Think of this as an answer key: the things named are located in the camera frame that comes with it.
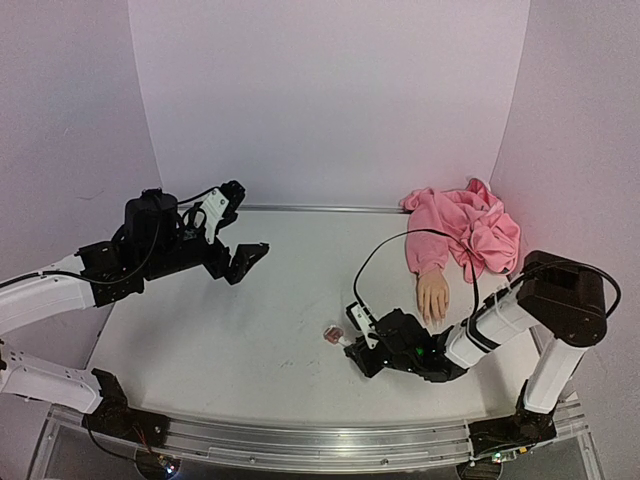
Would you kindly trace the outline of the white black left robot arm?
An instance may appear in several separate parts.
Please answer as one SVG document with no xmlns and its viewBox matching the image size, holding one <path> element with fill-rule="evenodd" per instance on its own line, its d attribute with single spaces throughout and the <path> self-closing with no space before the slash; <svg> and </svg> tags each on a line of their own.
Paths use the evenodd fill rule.
<svg viewBox="0 0 640 480">
<path fill-rule="evenodd" d="M 1 332 L 114 304 L 143 293 L 152 280 L 194 267 L 203 267 L 214 280 L 239 283 L 269 251 L 266 243 L 230 249 L 218 238 L 236 221 L 245 195 L 235 180 L 184 202 L 160 189 L 143 191 L 126 203 L 123 224 L 111 239 L 3 281 Z M 179 210 L 183 204 L 185 212 Z M 3 343 L 1 390 L 75 410 L 90 433 L 147 448 L 166 442 L 168 417 L 132 407 L 117 377 L 102 369 L 72 369 Z"/>
</svg>

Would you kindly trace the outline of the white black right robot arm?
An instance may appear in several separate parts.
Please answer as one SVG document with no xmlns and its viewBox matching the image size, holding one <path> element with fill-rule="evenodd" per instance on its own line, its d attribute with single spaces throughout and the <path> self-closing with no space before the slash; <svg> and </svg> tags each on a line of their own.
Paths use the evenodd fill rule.
<svg viewBox="0 0 640 480">
<path fill-rule="evenodd" d="M 439 334 L 396 308 L 375 317 L 362 301 L 346 309 L 360 335 L 344 346 L 347 358 L 372 378 L 384 369 L 447 383 L 525 331 L 540 326 L 551 336 L 510 416 L 469 426 L 475 458 L 497 457 L 555 438 L 559 397 L 585 352 L 602 341 L 617 304 L 607 304 L 604 286 L 618 283 L 606 272 L 543 251 L 529 253 L 509 285 L 474 301 L 473 313 Z"/>
</svg>

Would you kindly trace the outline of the pink nail polish bottle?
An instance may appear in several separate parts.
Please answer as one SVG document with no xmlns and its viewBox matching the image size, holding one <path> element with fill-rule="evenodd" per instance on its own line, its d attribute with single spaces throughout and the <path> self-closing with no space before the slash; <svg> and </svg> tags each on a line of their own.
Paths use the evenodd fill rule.
<svg viewBox="0 0 640 480">
<path fill-rule="evenodd" d="M 323 332 L 323 338 L 332 345 L 339 344 L 344 336 L 344 331 L 338 326 L 331 326 Z"/>
</svg>

